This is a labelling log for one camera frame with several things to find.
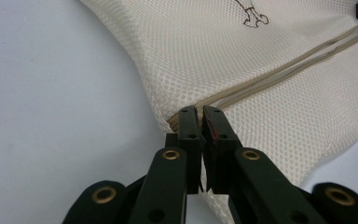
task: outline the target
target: mesh laundry bag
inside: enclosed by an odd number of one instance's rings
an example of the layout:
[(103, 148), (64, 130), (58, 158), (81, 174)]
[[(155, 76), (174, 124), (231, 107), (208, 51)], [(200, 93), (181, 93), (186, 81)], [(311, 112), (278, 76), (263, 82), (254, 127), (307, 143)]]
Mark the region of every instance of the mesh laundry bag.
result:
[[(358, 140), (355, 1), (81, 1), (135, 61), (164, 132), (184, 106), (222, 108), (295, 185)], [(204, 196), (232, 222), (227, 197)]]

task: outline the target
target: white background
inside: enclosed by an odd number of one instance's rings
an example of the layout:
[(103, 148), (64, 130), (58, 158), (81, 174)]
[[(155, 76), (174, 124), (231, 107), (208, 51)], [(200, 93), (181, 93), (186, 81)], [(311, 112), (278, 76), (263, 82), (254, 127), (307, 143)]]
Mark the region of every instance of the white background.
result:
[[(77, 0), (0, 1), (0, 224), (61, 223), (89, 185), (128, 185), (164, 146), (126, 51)], [(303, 183), (358, 192), (358, 144)], [(219, 223), (200, 196), (187, 223)]]

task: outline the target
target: white surface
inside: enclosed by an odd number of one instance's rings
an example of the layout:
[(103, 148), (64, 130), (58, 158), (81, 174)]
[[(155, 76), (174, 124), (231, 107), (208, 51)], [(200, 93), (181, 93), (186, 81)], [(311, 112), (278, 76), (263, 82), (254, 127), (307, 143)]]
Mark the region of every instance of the white surface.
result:
[[(86, 187), (130, 184), (163, 145), (133, 62), (87, 8), (0, 1), (0, 223), (61, 223)], [(317, 172), (306, 189), (358, 191), (358, 147)], [(187, 223), (218, 223), (188, 198)]]

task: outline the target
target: printed drawing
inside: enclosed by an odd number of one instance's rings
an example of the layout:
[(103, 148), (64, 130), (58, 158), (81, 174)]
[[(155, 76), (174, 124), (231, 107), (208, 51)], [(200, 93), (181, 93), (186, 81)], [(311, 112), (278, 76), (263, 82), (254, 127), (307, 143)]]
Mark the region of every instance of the printed drawing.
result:
[(269, 24), (269, 18), (263, 14), (259, 14), (255, 11), (252, 1), (250, 0), (235, 0), (245, 11), (247, 19), (243, 24), (249, 27), (258, 27), (258, 23), (262, 22), (264, 24)]

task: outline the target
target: zipper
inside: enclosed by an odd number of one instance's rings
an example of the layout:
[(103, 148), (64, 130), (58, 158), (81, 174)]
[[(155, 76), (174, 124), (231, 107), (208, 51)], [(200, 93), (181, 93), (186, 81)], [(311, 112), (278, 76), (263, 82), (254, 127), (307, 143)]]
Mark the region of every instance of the zipper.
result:
[[(347, 49), (358, 43), (358, 25), (339, 35), (331, 40), (328, 40), (321, 45), (309, 50), (308, 52), (293, 59), (277, 69), (274, 69), (266, 74), (254, 78), (248, 82), (244, 82), (238, 86), (220, 91), (210, 97), (207, 97), (194, 106), (199, 111), (199, 117), (202, 115), (202, 108), (205, 105), (213, 105), (219, 109), (225, 109), (231, 105), (236, 104), (245, 98), (252, 96), (260, 91), (264, 91), (272, 86), (275, 86), (286, 79), (293, 77), (301, 71), (331, 58), (342, 50)], [(178, 129), (178, 115), (174, 114), (167, 120), (171, 129), (177, 132)]]

